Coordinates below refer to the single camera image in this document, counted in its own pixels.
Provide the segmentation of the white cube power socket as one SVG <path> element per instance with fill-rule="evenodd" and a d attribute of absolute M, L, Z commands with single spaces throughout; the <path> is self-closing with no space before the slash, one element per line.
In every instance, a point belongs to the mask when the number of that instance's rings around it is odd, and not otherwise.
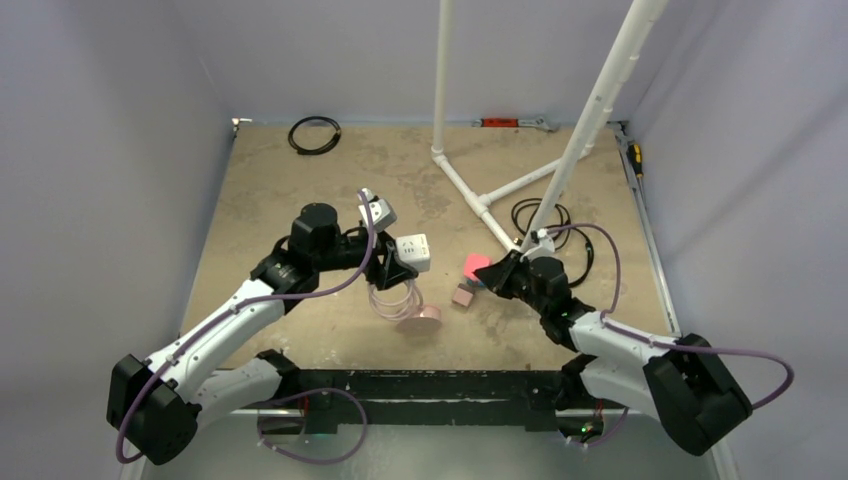
<path fill-rule="evenodd" d="M 398 256 L 401 262 L 418 273 L 425 273 L 431 267 L 431 251 L 427 236 L 423 233 L 401 236 L 396 239 Z"/>

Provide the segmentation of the pink plug adapter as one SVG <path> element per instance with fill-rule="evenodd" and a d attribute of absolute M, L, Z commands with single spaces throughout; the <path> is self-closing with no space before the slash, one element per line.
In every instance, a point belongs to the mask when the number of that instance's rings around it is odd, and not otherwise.
<path fill-rule="evenodd" d="M 491 264 L 492 260 L 490 257 L 483 254 L 471 253 L 465 259 L 465 263 L 463 265 L 463 276 L 469 284 L 472 284 L 474 280 L 481 281 L 476 275 L 476 271 L 481 268 L 489 267 Z"/>

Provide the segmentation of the small pink brown plug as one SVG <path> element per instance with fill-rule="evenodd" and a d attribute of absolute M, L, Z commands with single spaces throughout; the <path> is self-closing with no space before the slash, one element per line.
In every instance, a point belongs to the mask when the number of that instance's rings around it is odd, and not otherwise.
<path fill-rule="evenodd" d="M 457 285 L 452 295 L 451 301 L 453 304 L 461 308 L 468 308 L 471 305 L 474 296 L 475 289 L 473 286 L 460 283 Z"/>

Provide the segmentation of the pink round socket with cord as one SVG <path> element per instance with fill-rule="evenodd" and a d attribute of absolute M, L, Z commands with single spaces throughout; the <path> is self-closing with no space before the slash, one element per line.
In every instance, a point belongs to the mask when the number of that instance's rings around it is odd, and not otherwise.
<path fill-rule="evenodd" d="M 424 302 L 424 296 L 415 280 L 402 283 L 405 293 L 400 299 L 385 300 L 378 295 L 374 285 L 368 285 L 368 302 L 371 309 L 384 320 L 395 325 L 395 330 L 405 336 L 423 337 L 435 334 L 443 326 L 442 312 Z"/>

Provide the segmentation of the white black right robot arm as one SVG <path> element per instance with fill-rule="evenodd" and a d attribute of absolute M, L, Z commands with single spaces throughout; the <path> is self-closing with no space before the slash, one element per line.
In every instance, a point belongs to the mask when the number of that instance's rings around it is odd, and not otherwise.
<path fill-rule="evenodd" d="M 650 337 L 612 320 L 572 293 L 556 258 L 529 260 L 512 251 L 474 275 L 495 295 L 531 307 L 546 336 L 575 352 L 561 381 L 573 406 L 602 399 L 634 409 L 697 456 L 753 413 L 752 402 L 703 337 Z"/>

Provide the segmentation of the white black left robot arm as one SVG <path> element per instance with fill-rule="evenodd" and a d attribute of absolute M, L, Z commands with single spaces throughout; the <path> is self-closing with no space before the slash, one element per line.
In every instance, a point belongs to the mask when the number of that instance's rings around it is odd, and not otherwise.
<path fill-rule="evenodd" d="M 289 235 L 278 240 L 223 305 L 187 334 L 144 359 L 129 354 L 113 367 L 107 420 L 118 432 L 123 464 L 146 458 L 162 465 L 181 453 L 201 426 L 244 406 L 284 409 L 313 390 L 282 353 L 265 351 L 218 374 L 224 360 L 306 299 L 333 295 L 365 278 L 384 291 L 430 268 L 425 234 L 392 237 L 396 215 L 382 199 L 364 199 L 360 224 L 347 231 L 334 207 L 304 206 Z"/>

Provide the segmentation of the yellow black screwdriver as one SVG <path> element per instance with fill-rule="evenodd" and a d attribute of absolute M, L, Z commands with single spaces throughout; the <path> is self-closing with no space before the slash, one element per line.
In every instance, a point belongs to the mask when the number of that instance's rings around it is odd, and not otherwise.
<path fill-rule="evenodd" d="M 636 142 L 630 142 L 627 147 L 627 158 L 630 162 L 633 173 L 637 179 L 644 176 L 643 171 L 643 156 L 641 147 Z"/>

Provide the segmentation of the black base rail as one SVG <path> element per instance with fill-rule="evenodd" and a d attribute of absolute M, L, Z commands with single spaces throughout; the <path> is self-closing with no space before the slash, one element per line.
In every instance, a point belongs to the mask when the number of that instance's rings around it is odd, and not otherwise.
<path fill-rule="evenodd" d="M 580 441 L 605 432 L 603 403 L 562 370 L 300 369 L 281 352 L 257 359 L 281 375 L 265 408 L 300 411 L 308 434 L 342 425 L 521 427 Z"/>

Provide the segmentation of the red handled adjustable wrench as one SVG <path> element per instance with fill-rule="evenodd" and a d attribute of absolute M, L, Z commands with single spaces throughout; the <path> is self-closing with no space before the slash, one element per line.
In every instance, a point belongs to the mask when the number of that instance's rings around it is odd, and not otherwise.
<path fill-rule="evenodd" d="M 476 128 L 531 128 L 540 130 L 546 133 L 553 133 L 559 130 L 559 125 L 548 122 L 544 117 L 536 118 L 505 118 L 505 117 L 488 117 L 479 118 L 472 121 L 472 126 Z"/>

